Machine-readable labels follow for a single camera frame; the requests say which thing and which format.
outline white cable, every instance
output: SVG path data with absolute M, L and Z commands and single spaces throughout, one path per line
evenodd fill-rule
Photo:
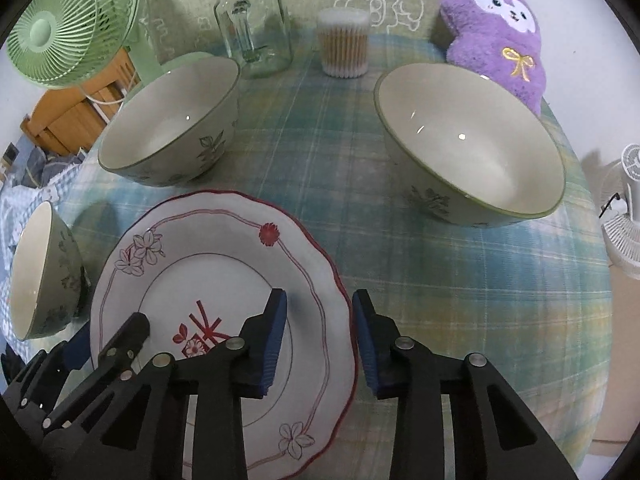
M 138 74 L 138 71 L 134 70 L 133 71 L 133 76 L 131 77 L 131 81 L 129 81 L 129 86 L 127 86 L 127 94 L 131 90 L 131 86 L 133 85 L 133 82 L 136 80 L 136 75 L 137 74 Z M 87 95 L 87 93 L 84 91 L 84 88 L 82 88 L 81 85 L 78 85 L 78 88 L 80 89 L 80 91 L 82 92 L 82 95 L 84 97 L 86 97 L 87 99 L 89 99 L 89 101 L 91 101 L 92 103 L 95 103 L 97 105 L 104 105 L 104 106 L 119 105 L 121 102 L 124 101 L 124 99 L 127 98 L 127 96 L 124 96 L 122 99 L 118 99 L 117 101 L 111 101 L 111 102 L 98 101 L 98 99 L 95 99 L 95 98 L 91 97 L 90 95 Z

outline metal screw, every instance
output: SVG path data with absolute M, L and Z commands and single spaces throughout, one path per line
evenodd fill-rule
M 473 366 L 482 368 L 486 364 L 486 357 L 484 357 L 482 354 L 479 354 L 477 352 L 474 354 L 469 354 L 469 362 Z
M 401 350 L 411 350 L 415 346 L 415 342 L 410 337 L 399 337 L 396 339 L 396 346 Z
M 244 347 L 244 339 L 241 337 L 232 337 L 226 340 L 225 345 L 229 350 L 239 350 Z
M 152 363 L 156 368 L 164 368 L 171 362 L 171 355 L 169 354 L 158 354 L 153 358 Z

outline plate with red trim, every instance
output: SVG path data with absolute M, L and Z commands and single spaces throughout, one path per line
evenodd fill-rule
M 135 371 L 158 352 L 201 355 L 260 314 L 272 288 L 287 293 L 287 323 L 268 395 L 242 400 L 244 446 L 251 480 L 294 475 L 331 443 L 353 398 L 356 357 L 351 304 L 335 266 L 284 211 L 225 191 L 196 192 L 151 209 L 120 239 L 97 283 L 92 359 L 133 312 L 150 323 Z

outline bowl rim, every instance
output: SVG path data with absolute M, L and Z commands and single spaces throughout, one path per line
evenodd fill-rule
M 137 166 L 139 164 L 142 164 L 143 162 L 146 162 L 146 161 L 150 160 L 152 157 L 156 156 L 158 153 L 163 152 L 164 150 L 167 150 L 172 144 L 174 144 L 175 142 L 177 142 L 178 140 L 183 138 L 186 134 L 188 134 L 191 130 L 193 130 L 196 126 L 198 126 L 198 124 L 200 124 L 204 119 L 206 119 L 210 114 L 212 114 L 215 110 L 220 108 L 222 106 L 222 103 L 226 102 L 226 99 L 229 97 L 231 92 L 233 92 L 238 87 L 238 83 L 240 81 L 240 76 L 241 76 L 241 68 L 240 68 L 240 65 L 238 64 L 238 62 L 235 59 L 232 59 L 230 57 L 223 57 L 223 56 L 203 57 L 202 59 L 198 59 L 198 60 L 193 61 L 192 63 L 189 63 L 189 64 L 200 63 L 200 62 L 203 62 L 204 60 L 210 61 L 212 59 L 216 59 L 216 60 L 217 59 L 224 59 L 224 60 L 232 61 L 236 66 L 237 72 L 236 72 L 236 79 L 233 82 L 233 84 L 231 85 L 231 87 L 229 88 L 229 90 L 220 98 L 220 101 L 218 101 L 218 103 L 211 110 L 209 110 L 199 120 L 194 122 L 188 129 L 184 130 L 179 136 L 175 137 L 175 139 L 173 139 L 170 142 L 168 142 L 167 144 L 165 144 L 159 150 L 156 150 L 155 152 L 153 152 L 150 155 L 147 155 L 147 156 L 141 158 L 140 160 L 137 160 L 136 162 L 132 162 L 131 164 L 127 164 L 126 166 L 119 166 L 117 168 L 110 168 L 108 166 L 105 166 L 102 163 L 102 160 L 100 158 L 100 152 L 102 151 L 102 145 L 104 144 L 104 140 L 107 138 L 107 135 L 109 134 L 108 128 L 111 125 L 111 122 L 110 122 L 109 124 L 107 124 L 107 127 L 104 129 L 104 131 L 100 134 L 100 137 L 101 137 L 100 138 L 100 146 L 98 147 L 98 157 L 97 157 L 98 158 L 98 164 L 100 164 L 100 167 L 103 170 L 108 171 L 109 173 L 113 173 L 115 171 L 129 170 L 130 168 L 133 168 L 133 167 L 135 167 L 135 166 Z M 172 68 L 172 70 L 178 70 L 179 68 L 180 68 L 180 66 L 178 66 L 176 68 Z M 165 76 L 166 74 L 167 73 L 162 74 L 158 79 L 154 79 L 150 84 L 153 84 L 155 81 L 158 81 L 159 79 L 162 79 L 162 77 Z M 132 102 L 134 102 L 136 100 L 136 97 L 138 97 L 140 94 L 142 94 L 143 91 L 144 91 L 144 88 L 141 88 L 140 91 L 136 95 L 134 95 L 132 97 L 131 101 L 126 103 L 126 105 L 130 106 L 132 104 Z M 113 117 L 113 119 L 111 121 L 116 119 L 117 116 L 118 116 L 118 114 L 116 113 L 116 115 Z
M 14 325 L 14 335 L 16 336 L 16 338 L 19 341 L 27 341 L 31 338 L 33 338 L 33 323 L 35 322 L 36 319 L 36 311 L 38 309 L 38 304 L 40 303 L 40 300 L 42 298 L 42 279 L 44 278 L 44 274 L 45 274 L 45 269 L 47 268 L 47 262 L 50 260 L 50 252 L 51 252 L 51 235 L 53 232 L 53 215 L 56 213 L 55 210 L 53 209 L 53 204 L 49 201 L 49 200 L 44 200 L 43 202 L 41 202 L 36 209 L 43 207 L 44 204 L 48 204 L 48 209 L 49 209 L 49 236 L 47 237 L 47 251 L 45 252 L 45 256 L 44 256 L 44 263 L 42 266 L 42 272 L 40 273 L 40 277 L 38 279 L 38 295 L 36 296 L 36 300 L 34 302 L 33 305 L 33 309 L 31 311 L 31 321 L 29 323 L 29 327 L 27 329 L 26 334 L 24 335 L 24 338 L 20 338 L 18 337 L 18 335 L 15 333 L 15 325 L 14 322 L 12 320 L 12 325 Z M 20 245 L 20 240 L 22 240 L 22 234 L 20 234 L 20 239 L 18 240 L 18 245 Z M 14 266 L 12 264 L 12 268 L 11 268 L 11 274 L 13 277 L 14 274 Z M 11 302 L 11 298 L 13 296 L 12 292 L 14 290 L 14 280 L 11 280 L 11 287 L 9 289 L 9 318 L 12 317 L 12 310 L 13 308 L 13 303 Z
M 523 220 L 532 220 L 532 219 L 536 219 L 536 218 L 544 218 L 545 216 L 550 215 L 553 211 L 555 211 L 558 208 L 558 206 L 562 202 L 562 199 L 564 198 L 564 193 L 566 191 L 566 168 L 564 166 L 564 160 L 562 160 L 562 154 L 560 153 L 560 149 L 558 148 L 558 143 L 552 137 L 551 133 L 546 128 L 546 126 L 544 125 L 544 123 L 542 122 L 540 117 L 538 117 L 535 113 L 533 113 L 531 110 L 529 110 L 529 107 L 527 107 L 527 105 L 525 105 L 520 99 L 518 99 L 511 92 L 509 92 L 506 88 L 504 88 L 499 83 L 496 83 L 492 79 L 487 79 L 487 80 L 490 81 L 491 83 L 497 85 L 504 92 L 506 92 L 508 95 L 513 97 L 513 99 L 515 99 L 521 106 L 525 107 L 527 109 L 527 111 L 536 118 L 536 120 L 544 128 L 544 131 L 549 136 L 549 139 L 551 140 L 551 142 L 553 143 L 554 147 L 556 148 L 556 153 L 558 154 L 558 159 L 560 161 L 560 166 L 562 167 L 562 180 L 563 180 L 562 192 L 560 193 L 560 196 L 558 197 L 558 200 L 556 201 L 556 203 L 551 208 L 549 208 L 549 209 L 547 209 L 545 211 L 542 211 L 542 212 L 538 212 L 538 213 L 519 213 L 519 212 L 515 212 L 515 211 L 509 211 L 508 209 L 503 209 L 503 208 L 500 208 L 498 206 L 489 204 L 489 203 L 479 199 L 478 197 L 472 195 L 471 193 L 464 191 L 463 189 L 459 188 L 458 186 L 456 186 L 455 184 L 453 184 L 452 182 L 450 182 L 449 180 L 447 180 L 446 178 L 444 178 L 443 176 L 438 174 L 436 171 L 433 171 L 427 164 L 425 164 L 417 156 L 415 156 L 411 152 L 411 150 L 407 146 L 404 145 L 404 142 L 402 142 L 402 140 L 396 135 L 395 131 L 390 126 L 390 124 L 386 121 L 385 115 L 384 115 L 384 113 L 382 111 L 382 106 L 380 105 L 380 87 L 382 86 L 383 81 L 386 79 L 386 77 L 388 75 L 390 75 L 395 70 L 398 70 L 399 68 L 402 68 L 403 66 L 408 66 L 408 65 L 442 65 L 442 66 L 451 67 L 451 68 L 456 69 L 456 70 L 464 70 L 465 72 L 469 72 L 469 73 L 473 74 L 476 77 L 481 77 L 481 76 L 478 73 L 473 72 L 472 70 L 469 70 L 469 69 L 464 68 L 462 66 L 452 65 L 452 64 L 444 62 L 444 61 L 436 61 L 436 62 L 419 61 L 419 62 L 414 62 L 414 63 L 404 63 L 402 65 L 396 66 L 392 70 L 387 70 L 387 71 L 383 72 L 383 74 L 378 78 L 378 81 L 376 82 L 376 87 L 374 88 L 374 91 L 373 91 L 373 99 L 374 99 L 374 104 L 376 106 L 376 112 L 378 114 L 378 117 L 380 118 L 380 121 L 382 122 L 383 126 L 385 127 L 385 130 L 392 137 L 392 139 L 396 142 L 396 144 L 409 156 L 409 158 L 411 158 L 411 160 L 416 162 L 421 168 L 423 168 L 425 171 L 427 171 L 427 173 L 429 173 L 431 176 L 435 177 L 437 180 L 441 181 L 441 183 L 445 184 L 446 186 L 449 186 L 451 189 L 453 189 L 456 192 L 460 193 L 466 199 L 471 200 L 472 202 L 475 202 L 479 206 L 484 207 L 486 209 L 489 209 L 491 211 L 494 211 L 496 213 L 507 215 L 507 216 L 510 216 L 512 218 L 520 218 L 520 219 L 523 219 Z

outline wooden chair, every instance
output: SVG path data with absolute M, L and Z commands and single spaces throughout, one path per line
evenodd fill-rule
M 98 101 L 118 101 L 124 97 L 122 89 L 133 88 L 140 81 L 136 76 L 131 82 L 134 74 L 129 55 L 121 49 L 107 68 L 82 83 L 82 89 Z M 59 155 L 75 154 L 80 148 L 88 151 L 106 126 L 95 106 L 107 120 L 120 108 L 119 104 L 94 105 L 78 87 L 49 90 L 20 128 L 36 146 Z

